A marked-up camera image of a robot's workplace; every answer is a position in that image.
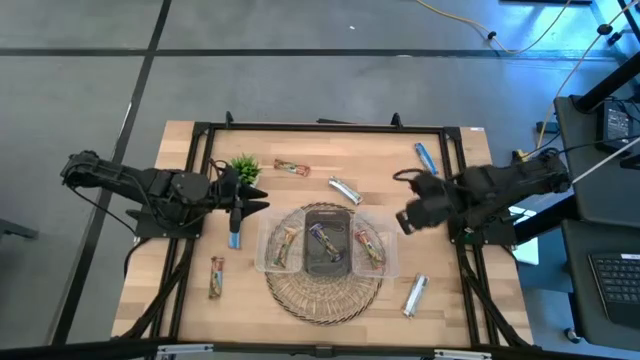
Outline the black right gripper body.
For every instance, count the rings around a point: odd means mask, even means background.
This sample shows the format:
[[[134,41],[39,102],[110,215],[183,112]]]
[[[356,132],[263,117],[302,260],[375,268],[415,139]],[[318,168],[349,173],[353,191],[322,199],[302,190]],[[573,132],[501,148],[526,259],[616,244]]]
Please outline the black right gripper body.
[[[403,210],[396,213],[405,235],[437,227],[457,213],[447,192],[447,181],[420,169],[400,170],[395,173],[395,180],[407,182],[416,195]]]

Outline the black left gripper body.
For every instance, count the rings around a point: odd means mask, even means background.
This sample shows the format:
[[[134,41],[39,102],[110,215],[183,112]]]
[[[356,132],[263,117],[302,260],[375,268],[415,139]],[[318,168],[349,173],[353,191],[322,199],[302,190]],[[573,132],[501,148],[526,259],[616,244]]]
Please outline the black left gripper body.
[[[209,212],[225,210],[232,218],[243,217],[243,199],[241,189],[244,183],[238,171],[233,167],[225,167],[217,172],[217,179],[212,183],[213,200]]]

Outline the yellow brown granola bar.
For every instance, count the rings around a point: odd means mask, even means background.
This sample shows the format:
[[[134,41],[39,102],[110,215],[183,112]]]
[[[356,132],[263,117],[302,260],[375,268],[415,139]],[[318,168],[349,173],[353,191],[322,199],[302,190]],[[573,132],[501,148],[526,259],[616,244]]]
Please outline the yellow brown granola bar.
[[[217,299],[222,295],[224,263],[225,259],[223,257],[214,256],[211,258],[211,271],[208,291],[209,299]]]
[[[290,248],[293,245],[298,230],[295,228],[286,227],[284,229],[284,240],[282,245],[280,246],[276,257],[273,260],[273,265],[285,268],[287,266],[288,255],[290,252]]]

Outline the red brown granola bar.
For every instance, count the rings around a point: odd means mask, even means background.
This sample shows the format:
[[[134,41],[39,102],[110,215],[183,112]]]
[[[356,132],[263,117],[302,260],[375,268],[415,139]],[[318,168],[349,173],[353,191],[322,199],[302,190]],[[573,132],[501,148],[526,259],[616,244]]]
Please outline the red brown granola bar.
[[[373,239],[368,235],[367,231],[359,230],[355,233],[355,237],[369,256],[372,267],[375,270],[381,269],[386,263],[385,255],[380,248],[375,246]]]
[[[297,164],[281,159],[275,159],[273,167],[277,170],[286,171],[291,174],[307,177],[311,171],[310,167],[303,164]]]

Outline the purple green granola bar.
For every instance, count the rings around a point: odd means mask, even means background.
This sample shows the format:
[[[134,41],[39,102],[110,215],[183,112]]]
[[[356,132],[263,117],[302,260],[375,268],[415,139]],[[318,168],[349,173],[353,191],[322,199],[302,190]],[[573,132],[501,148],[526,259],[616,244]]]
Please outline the purple green granola bar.
[[[330,257],[331,262],[338,262],[343,258],[342,252],[339,251],[331,242],[329,236],[325,233],[321,223],[316,223],[309,228],[310,234],[322,245],[326,253]]]

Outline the silver granola bar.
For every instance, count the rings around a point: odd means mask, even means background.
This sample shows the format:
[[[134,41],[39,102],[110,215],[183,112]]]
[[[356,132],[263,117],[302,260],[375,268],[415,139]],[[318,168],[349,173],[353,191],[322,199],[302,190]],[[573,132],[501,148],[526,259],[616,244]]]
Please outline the silver granola bar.
[[[424,274],[417,274],[406,299],[402,314],[407,318],[413,318],[417,312],[420,301],[429,283],[429,278]]]
[[[345,197],[351,200],[355,205],[360,205],[363,201],[363,197],[346,183],[339,180],[335,176],[331,176],[328,180],[330,187],[334,188],[338,192],[342,193]]]

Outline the small green potted plant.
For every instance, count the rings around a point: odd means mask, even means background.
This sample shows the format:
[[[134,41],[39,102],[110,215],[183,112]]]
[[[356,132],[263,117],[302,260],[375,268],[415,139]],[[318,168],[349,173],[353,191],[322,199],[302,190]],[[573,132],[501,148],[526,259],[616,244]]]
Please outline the small green potted plant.
[[[261,168],[254,155],[241,154],[230,161],[231,166],[237,170],[240,180],[247,185],[255,187],[258,182]]]

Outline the clear plastic bin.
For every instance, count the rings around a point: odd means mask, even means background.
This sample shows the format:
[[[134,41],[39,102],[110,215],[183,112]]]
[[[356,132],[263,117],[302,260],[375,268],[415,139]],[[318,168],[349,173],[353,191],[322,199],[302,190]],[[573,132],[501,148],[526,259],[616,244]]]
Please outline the clear plastic bin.
[[[261,216],[258,230],[258,244],[255,267],[264,273],[296,273],[303,267],[305,212],[295,209],[267,209]],[[286,227],[298,230],[296,239],[290,248],[287,266],[273,265],[284,240]]]
[[[378,270],[372,267],[369,256],[356,240],[355,233],[366,230],[376,247],[385,255],[386,263]],[[399,275],[396,227],[375,212],[357,211],[351,219],[351,267],[361,277],[386,279]]]

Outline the dark grey plastic bin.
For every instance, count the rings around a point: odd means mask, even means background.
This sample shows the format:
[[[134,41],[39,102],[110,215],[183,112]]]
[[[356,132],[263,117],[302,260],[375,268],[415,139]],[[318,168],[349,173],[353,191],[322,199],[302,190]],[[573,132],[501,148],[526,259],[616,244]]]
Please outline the dark grey plastic bin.
[[[310,234],[309,228],[321,223],[333,245],[343,258],[331,262],[322,245]],[[342,277],[351,271],[351,214],[339,209],[310,210],[305,216],[304,269],[312,276]]]

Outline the round woven straw placemat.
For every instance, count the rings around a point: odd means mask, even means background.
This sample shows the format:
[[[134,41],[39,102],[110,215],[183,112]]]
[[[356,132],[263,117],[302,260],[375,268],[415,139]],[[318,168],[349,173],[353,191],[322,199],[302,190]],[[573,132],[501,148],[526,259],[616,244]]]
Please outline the round woven straw placemat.
[[[301,207],[310,210],[355,210],[329,203],[315,202]],[[296,273],[264,273],[274,300],[292,316],[315,325],[336,325],[362,314],[376,299],[384,279],[361,277],[351,271],[342,277],[309,275],[303,267]]]

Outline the black beam with silver brackets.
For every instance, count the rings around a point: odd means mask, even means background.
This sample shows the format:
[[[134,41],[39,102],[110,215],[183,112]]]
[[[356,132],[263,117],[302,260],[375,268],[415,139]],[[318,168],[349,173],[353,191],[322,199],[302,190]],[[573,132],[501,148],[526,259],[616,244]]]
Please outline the black beam with silver brackets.
[[[618,358],[546,351],[538,347],[478,345],[471,348],[288,345],[254,343],[178,343],[173,338],[124,339],[0,349],[0,360],[130,360],[152,356],[169,357],[190,353],[274,353],[338,356],[398,356],[430,360],[620,360]]]

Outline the black side desk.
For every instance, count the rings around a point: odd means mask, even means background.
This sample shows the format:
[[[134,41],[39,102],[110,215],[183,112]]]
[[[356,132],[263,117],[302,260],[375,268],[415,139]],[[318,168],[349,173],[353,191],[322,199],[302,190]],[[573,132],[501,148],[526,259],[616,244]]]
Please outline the black side desk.
[[[625,169],[618,158],[608,159],[592,144],[596,140],[594,114],[575,109],[568,97],[554,100],[566,159],[573,178],[577,211],[594,223],[640,228],[640,170]]]

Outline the black power adapter box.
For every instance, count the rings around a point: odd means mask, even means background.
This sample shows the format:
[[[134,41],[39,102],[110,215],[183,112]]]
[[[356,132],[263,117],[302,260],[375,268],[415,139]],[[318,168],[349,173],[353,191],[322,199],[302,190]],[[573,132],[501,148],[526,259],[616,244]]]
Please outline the black power adapter box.
[[[620,100],[603,102],[596,111],[596,144],[599,151],[613,154],[640,134],[640,119]]]

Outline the black laptop keyboard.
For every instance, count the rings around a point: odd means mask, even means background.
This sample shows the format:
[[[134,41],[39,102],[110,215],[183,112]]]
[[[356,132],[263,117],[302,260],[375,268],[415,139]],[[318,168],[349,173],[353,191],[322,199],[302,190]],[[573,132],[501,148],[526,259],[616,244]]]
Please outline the black laptop keyboard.
[[[640,330],[640,253],[588,256],[607,318]]]

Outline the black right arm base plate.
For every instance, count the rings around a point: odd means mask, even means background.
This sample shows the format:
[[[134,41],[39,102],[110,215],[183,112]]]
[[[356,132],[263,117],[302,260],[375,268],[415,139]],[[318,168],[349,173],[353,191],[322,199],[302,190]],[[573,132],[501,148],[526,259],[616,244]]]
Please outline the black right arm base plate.
[[[517,243],[514,225],[520,218],[520,214],[503,210],[472,229],[464,224],[461,217],[454,216],[447,221],[447,228],[452,243],[511,246]]]

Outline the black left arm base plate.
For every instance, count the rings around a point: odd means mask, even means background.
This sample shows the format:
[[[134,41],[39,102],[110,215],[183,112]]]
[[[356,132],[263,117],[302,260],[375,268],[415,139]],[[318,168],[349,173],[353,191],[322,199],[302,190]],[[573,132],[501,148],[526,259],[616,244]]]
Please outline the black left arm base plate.
[[[202,234],[205,218],[202,215],[182,225],[170,225],[156,221],[146,208],[130,209],[126,214],[136,222],[134,234],[140,238],[197,239]]]

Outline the black metal table frame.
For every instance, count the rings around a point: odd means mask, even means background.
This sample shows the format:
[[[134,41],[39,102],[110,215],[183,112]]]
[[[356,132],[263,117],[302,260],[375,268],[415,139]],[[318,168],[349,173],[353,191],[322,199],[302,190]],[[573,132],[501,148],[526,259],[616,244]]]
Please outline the black metal table frame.
[[[409,187],[393,179],[419,161],[415,143],[423,143],[440,172],[491,158],[485,132],[470,127],[355,124],[218,123],[199,140],[214,158],[252,154],[262,166],[259,187],[271,208],[312,202],[344,204],[329,187],[335,176],[363,195],[363,208],[393,220],[410,196]],[[307,177],[277,170],[281,159],[310,167]],[[339,325],[313,325],[294,318],[273,299],[266,278],[254,266],[259,218],[243,223],[242,246],[228,247],[225,213],[205,221],[194,245],[183,310],[177,328],[163,322],[160,332],[181,343],[254,343],[288,345],[470,348],[473,343],[500,344],[504,337],[487,320],[479,299],[460,278],[456,250],[445,226],[401,235],[400,274],[382,284],[377,298],[356,318]],[[211,258],[225,259],[222,295],[209,299]],[[402,308],[417,274],[429,283],[413,318]]]

